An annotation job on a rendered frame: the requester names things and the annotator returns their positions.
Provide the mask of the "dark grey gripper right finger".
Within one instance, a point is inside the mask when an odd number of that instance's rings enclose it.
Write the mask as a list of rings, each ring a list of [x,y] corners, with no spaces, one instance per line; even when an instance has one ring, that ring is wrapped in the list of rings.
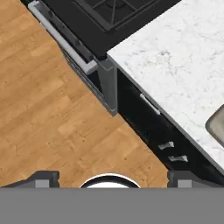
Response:
[[[168,187],[172,188],[222,188],[222,185],[197,177],[190,171],[168,171]]]

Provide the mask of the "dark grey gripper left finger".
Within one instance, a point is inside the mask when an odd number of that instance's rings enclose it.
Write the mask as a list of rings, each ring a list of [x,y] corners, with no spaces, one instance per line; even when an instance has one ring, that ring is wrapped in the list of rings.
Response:
[[[3,188],[59,188],[59,179],[59,171],[35,171],[29,178],[4,185]]]

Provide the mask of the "steel sink basin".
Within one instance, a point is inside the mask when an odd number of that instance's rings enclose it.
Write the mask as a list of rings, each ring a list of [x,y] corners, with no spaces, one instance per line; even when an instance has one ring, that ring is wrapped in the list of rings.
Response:
[[[224,104],[206,121],[207,132],[224,148]]]

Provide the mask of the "black cabinet run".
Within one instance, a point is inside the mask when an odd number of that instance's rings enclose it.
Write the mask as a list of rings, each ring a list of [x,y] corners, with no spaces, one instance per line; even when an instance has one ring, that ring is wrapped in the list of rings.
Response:
[[[224,186],[222,174],[163,114],[157,115],[140,97],[140,90],[117,72],[118,113],[142,138],[170,171],[189,171],[200,179]],[[173,141],[174,148],[158,146]],[[171,162],[168,157],[186,155],[188,162]]]

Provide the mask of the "round white and black object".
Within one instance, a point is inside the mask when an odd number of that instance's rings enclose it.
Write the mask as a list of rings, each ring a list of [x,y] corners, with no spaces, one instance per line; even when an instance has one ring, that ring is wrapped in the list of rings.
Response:
[[[117,173],[103,173],[86,180],[80,188],[140,188],[133,179]]]

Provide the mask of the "black stove with hob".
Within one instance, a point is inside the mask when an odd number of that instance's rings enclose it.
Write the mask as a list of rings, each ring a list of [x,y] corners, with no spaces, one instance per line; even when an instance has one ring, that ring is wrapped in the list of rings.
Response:
[[[33,0],[19,1],[32,14],[28,4]],[[84,61],[97,63],[97,69],[86,75],[47,31],[62,51],[66,63],[114,116],[117,114],[117,68],[109,57],[109,50],[181,0],[37,1],[42,14]]]

